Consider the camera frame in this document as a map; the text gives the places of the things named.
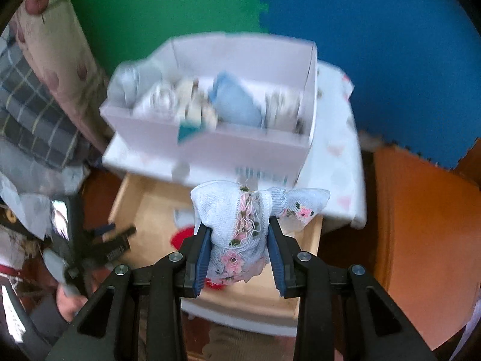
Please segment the blue foam mat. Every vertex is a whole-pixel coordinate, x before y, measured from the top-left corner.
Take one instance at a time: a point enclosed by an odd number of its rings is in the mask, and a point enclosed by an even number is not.
[[[357,127],[451,168],[481,135],[481,37],[457,0],[261,0],[346,71]]]

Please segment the folded clothes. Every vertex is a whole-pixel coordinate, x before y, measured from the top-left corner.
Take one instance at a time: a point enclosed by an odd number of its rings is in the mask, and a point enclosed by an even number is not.
[[[248,191],[234,182],[206,182],[191,191],[195,230],[212,228],[207,277],[212,283],[249,281],[269,263],[269,217],[295,217],[305,226],[326,206],[329,192],[281,188]]]
[[[218,74],[209,91],[209,99],[222,121],[254,128],[262,126],[262,113],[252,96],[229,73]]]
[[[0,53],[0,136],[58,170],[81,164],[90,149],[90,143],[32,72],[13,34],[7,36]]]
[[[157,116],[172,119],[177,111],[177,96],[169,84],[155,83],[152,88],[135,105],[132,115]]]
[[[274,92],[265,96],[266,113],[265,127],[295,133],[297,129],[297,114],[299,113],[300,97],[290,91]]]
[[[190,125],[205,126],[209,130],[217,127],[216,111],[206,97],[204,91],[199,89],[198,79],[183,79],[176,86],[176,95],[179,100],[177,115]]]
[[[107,98],[121,99],[125,107],[135,107],[142,95],[152,88],[152,83],[162,81],[162,71],[148,60],[122,62],[112,75]]]

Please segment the white plastic storage box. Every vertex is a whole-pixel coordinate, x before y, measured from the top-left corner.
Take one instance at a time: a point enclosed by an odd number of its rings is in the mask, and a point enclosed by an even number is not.
[[[173,83],[182,77],[198,77],[200,86],[208,89],[222,71],[237,76],[259,105],[265,104],[266,93],[276,89],[298,91],[302,134],[219,123],[215,131],[201,131],[177,142],[178,122],[132,116],[127,104],[135,101],[129,99],[133,95],[115,74],[100,111],[131,149],[165,160],[165,169],[157,176],[167,181],[179,164],[187,164],[185,168],[195,170],[198,179],[191,184],[215,175],[231,181],[254,177],[263,187],[292,187],[314,135],[316,62],[313,42],[275,35],[205,33],[171,38],[135,64],[140,74],[137,98],[160,75]]]

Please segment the blue gripper pad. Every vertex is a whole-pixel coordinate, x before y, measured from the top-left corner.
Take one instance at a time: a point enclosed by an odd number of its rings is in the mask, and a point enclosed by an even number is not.
[[[211,229],[205,227],[205,235],[204,239],[202,240],[202,245],[199,251],[199,257],[197,258],[197,262],[195,264],[195,282],[193,284],[193,290],[198,296],[201,293],[201,290],[204,288],[205,278],[207,277],[207,269],[209,267],[210,261],[210,252],[211,252]]]
[[[286,293],[284,263],[282,262],[282,257],[280,255],[279,246],[277,245],[276,236],[274,235],[274,230],[270,224],[268,231],[268,252],[276,288],[279,290],[281,297],[284,297]]]

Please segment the gray cloth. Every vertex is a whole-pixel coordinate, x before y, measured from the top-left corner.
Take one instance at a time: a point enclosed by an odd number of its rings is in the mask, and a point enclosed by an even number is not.
[[[90,147],[32,72],[14,37],[0,54],[0,136],[55,169],[80,164]]]

